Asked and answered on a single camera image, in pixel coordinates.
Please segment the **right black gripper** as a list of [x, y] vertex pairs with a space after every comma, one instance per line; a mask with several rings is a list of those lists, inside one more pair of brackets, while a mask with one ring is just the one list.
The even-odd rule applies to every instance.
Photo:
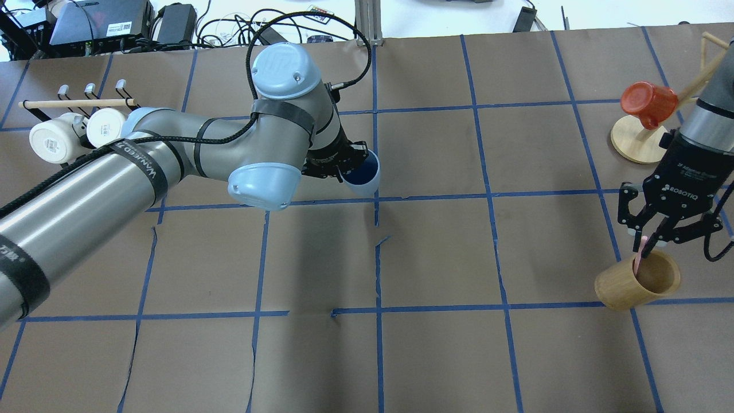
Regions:
[[[665, 154], [643, 184], [623, 182], [619, 187], [617, 222], [636, 236], [642, 235], [658, 213], [668, 217], [646, 241], [642, 257], [648, 257], [659, 241], [682, 244], [699, 238], [704, 240], [705, 257], [721, 257], [724, 251], [711, 255], [710, 241], [713, 233], [724, 229], [724, 223], [708, 211], [713, 196], [729, 177], [729, 154], [692, 143], [679, 131], [665, 133], [661, 143], [666, 145]], [[631, 202], [639, 196], [645, 204], [632, 213]], [[677, 222], [702, 214], [697, 222], [676, 227]]]

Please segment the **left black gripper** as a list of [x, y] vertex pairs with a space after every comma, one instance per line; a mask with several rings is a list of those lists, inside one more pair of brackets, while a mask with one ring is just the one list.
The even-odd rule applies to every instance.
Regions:
[[340, 129], [327, 146], [307, 152], [301, 174], [320, 180], [335, 177], [339, 182], [367, 183], [368, 172], [364, 165], [368, 149], [367, 141], [353, 142]]

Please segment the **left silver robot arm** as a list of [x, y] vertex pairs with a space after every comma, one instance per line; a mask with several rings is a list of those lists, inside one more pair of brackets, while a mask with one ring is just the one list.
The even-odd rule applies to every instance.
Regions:
[[2, 207], [2, 327], [29, 316], [63, 279], [186, 176], [223, 181], [241, 205], [286, 209], [303, 176], [334, 177], [362, 198], [381, 179], [377, 155], [350, 141], [339, 91], [290, 42], [245, 58], [254, 100], [246, 124], [140, 107], [120, 136]]

